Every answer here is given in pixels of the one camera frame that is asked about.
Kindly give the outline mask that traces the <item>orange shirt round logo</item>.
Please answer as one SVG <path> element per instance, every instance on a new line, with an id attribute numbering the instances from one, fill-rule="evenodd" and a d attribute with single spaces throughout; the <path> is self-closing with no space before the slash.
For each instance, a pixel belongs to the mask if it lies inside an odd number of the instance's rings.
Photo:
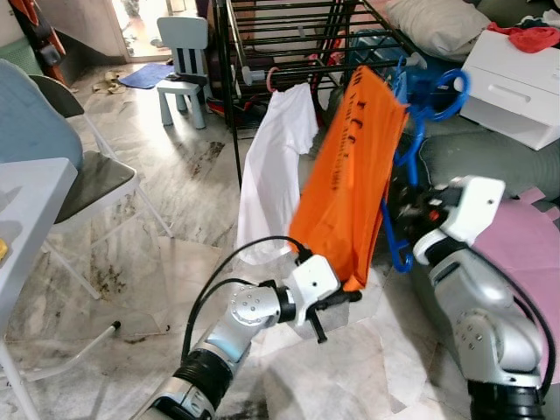
<path id="1" fill-rule="evenodd" d="M 368 66 L 352 73 L 290 224 L 289 235 L 363 291 L 407 109 Z"/>

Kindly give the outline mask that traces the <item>blue plastic hanger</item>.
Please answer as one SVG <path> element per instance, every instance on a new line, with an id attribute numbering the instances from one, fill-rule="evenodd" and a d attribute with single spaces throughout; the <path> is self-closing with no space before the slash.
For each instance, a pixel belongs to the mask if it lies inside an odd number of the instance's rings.
<path id="1" fill-rule="evenodd" d="M 391 179 L 387 195 L 381 199 L 381 228 L 387 239 L 392 267 L 399 273 L 407 273 L 415 263 L 410 244 L 402 227 L 395 227 L 395 212 L 389 208 L 392 201 L 407 200 L 420 187 L 419 151 L 425 139 L 425 124 L 440 123 L 459 114 L 471 92 L 471 76 L 460 68 L 448 69 L 436 79 L 415 79 L 409 69 L 418 69 L 420 57 L 415 55 L 399 59 L 396 67 L 387 72 L 387 82 L 395 98 L 407 109 L 413 123 L 413 137 L 407 143 L 397 145 L 392 157 L 389 175 L 404 176 L 404 181 Z"/>

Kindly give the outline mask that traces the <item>grey green sofa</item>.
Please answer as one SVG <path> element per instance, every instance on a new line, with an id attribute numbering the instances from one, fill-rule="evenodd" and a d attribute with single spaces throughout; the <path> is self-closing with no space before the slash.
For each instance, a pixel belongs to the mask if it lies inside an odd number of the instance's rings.
<path id="1" fill-rule="evenodd" d="M 423 145 L 417 153 L 420 179 L 432 185 L 465 176 L 503 180 L 507 196 L 533 187 L 553 204 L 560 197 L 560 144 L 540 150 L 529 148 L 501 133 L 464 117 L 449 117 L 425 124 Z"/>

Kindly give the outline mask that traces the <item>pink foam mat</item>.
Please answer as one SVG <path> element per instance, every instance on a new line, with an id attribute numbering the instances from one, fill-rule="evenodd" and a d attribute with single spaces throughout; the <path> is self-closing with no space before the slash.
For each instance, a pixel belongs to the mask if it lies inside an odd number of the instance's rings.
<path id="1" fill-rule="evenodd" d="M 541 211 L 544 193 L 531 187 L 501 201 L 472 247 L 512 277 L 535 301 L 555 336 L 560 333 L 560 232 L 556 209 Z"/>

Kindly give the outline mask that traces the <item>white shirt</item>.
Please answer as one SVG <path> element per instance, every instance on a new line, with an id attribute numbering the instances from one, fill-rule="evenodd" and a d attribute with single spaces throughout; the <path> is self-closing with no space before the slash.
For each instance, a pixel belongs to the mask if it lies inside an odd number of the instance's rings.
<path id="1" fill-rule="evenodd" d="M 301 195 L 299 158 L 311 151 L 317 133 L 311 85 L 273 93 L 245 159 L 237 248 L 289 233 Z"/>

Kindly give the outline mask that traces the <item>white drawer box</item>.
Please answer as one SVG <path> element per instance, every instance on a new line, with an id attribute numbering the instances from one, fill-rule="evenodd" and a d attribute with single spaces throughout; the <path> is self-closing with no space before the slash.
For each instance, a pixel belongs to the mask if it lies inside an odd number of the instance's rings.
<path id="1" fill-rule="evenodd" d="M 459 114 L 539 151 L 560 137 L 560 49 L 521 52 L 504 33 L 479 34 L 463 67 L 471 86 Z"/>

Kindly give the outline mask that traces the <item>blue crate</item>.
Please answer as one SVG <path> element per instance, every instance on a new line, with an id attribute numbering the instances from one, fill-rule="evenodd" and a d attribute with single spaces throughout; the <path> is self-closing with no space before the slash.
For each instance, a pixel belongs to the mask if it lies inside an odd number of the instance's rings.
<path id="1" fill-rule="evenodd" d="M 408 87 L 405 60 L 411 52 L 399 40 L 389 35 L 377 35 L 374 31 L 357 31 L 348 41 L 349 51 L 345 64 L 369 67 L 377 76 L 388 82 L 390 88 Z"/>

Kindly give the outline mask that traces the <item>beige pillow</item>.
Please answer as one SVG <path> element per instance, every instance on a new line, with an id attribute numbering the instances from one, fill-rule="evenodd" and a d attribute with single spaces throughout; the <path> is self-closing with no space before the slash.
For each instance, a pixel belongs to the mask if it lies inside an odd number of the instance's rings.
<path id="1" fill-rule="evenodd" d="M 389 0 L 388 20 L 420 51 L 463 63 L 491 20 L 464 0 Z"/>

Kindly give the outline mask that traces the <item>black clothes rack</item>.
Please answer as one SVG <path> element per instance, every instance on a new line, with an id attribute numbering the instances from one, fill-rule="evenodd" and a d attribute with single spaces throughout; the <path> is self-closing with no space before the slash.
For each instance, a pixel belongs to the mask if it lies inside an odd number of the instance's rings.
<path id="1" fill-rule="evenodd" d="M 256 134 L 271 93 L 307 83 L 313 105 L 324 111 L 329 95 L 343 88 L 359 65 L 345 64 L 354 32 L 373 31 L 397 39 L 410 53 L 417 46 L 376 10 L 371 0 L 209 0 L 213 41 L 209 71 L 216 81 L 225 130 L 231 137 L 236 175 L 242 148 Z"/>

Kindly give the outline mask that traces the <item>red cloth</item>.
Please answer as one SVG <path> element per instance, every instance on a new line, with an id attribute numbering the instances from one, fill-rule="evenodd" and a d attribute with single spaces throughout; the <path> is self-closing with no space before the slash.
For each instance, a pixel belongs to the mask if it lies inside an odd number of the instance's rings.
<path id="1" fill-rule="evenodd" d="M 544 23 L 513 25 L 508 28 L 491 23 L 487 30 L 503 33 L 509 43 L 522 53 L 539 53 L 560 43 L 560 29 Z"/>

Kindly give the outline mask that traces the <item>white table leg black cap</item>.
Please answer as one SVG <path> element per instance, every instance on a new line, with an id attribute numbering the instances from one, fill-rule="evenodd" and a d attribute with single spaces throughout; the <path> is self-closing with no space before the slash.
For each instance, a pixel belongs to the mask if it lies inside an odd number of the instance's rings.
<path id="1" fill-rule="evenodd" d="M 69 355 L 69 359 L 64 361 L 65 365 L 81 364 L 87 361 L 92 352 L 104 344 L 105 341 L 115 336 L 123 324 L 120 321 L 113 321 L 108 325 L 100 335 L 94 339 L 68 339 L 68 340 L 55 340 L 51 344 L 51 348 L 61 355 Z"/>

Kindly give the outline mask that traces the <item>white folding chair grey seat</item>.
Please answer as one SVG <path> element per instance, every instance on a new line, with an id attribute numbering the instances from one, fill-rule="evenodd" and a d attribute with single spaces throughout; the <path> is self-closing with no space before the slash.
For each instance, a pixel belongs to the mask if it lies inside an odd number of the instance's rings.
<path id="1" fill-rule="evenodd" d="M 172 236 L 171 229 L 165 223 L 163 216 L 156 211 L 155 205 L 141 188 L 136 169 L 123 163 L 116 155 L 73 93 L 60 81 L 49 79 L 47 76 L 32 75 L 31 80 L 37 85 L 45 100 L 64 119 L 81 116 L 93 131 L 97 144 L 96 150 L 83 153 L 81 168 L 77 172 L 76 179 L 65 199 L 61 201 L 59 216 L 56 217 L 51 228 L 52 235 L 72 231 L 80 227 L 84 221 L 92 219 L 95 214 L 109 208 L 109 205 L 127 199 L 129 195 L 136 195 L 151 212 L 153 220 L 168 236 Z"/>

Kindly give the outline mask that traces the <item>blue floor mat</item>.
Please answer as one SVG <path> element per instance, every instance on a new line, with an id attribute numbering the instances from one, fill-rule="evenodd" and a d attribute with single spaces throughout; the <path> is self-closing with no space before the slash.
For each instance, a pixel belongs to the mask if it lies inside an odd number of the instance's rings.
<path id="1" fill-rule="evenodd" d="M 175 67 L 168 64 L 148 63 L 127 76 L 121 76 L 117 81 L 128 88 L 151 89 L 165 77 L 175 73 Z"/>

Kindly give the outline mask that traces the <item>pale blue plastic child chair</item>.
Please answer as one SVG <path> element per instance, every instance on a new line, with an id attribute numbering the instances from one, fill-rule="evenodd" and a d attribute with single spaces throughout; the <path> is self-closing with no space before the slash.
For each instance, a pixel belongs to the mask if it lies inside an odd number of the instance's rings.
<path id="1" fill-rule="evenodd" d="M 172 125 L 171 105 L 167 95 L 175 99 L 176 109 L 187 111 L 192 126 L 201 130 L 207 126 L 204 114 L 209 111 L 211 80 L 207 73 L 208 25 L 203 17 L 168 16 L 157 20 L 161 40 L 171 49 L 172 79 L 157 82 L 161 123 Z"/>

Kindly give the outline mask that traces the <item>blue towel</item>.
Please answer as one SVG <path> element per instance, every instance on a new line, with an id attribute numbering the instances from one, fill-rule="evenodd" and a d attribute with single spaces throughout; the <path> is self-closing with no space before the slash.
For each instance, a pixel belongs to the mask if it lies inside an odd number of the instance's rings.
<path id="1" fill-rule="evenodd" d="M 0 59 L 0 164 L 48 158 L 66 158 L 80 169 L 80 137 L 28 73 Z"/>

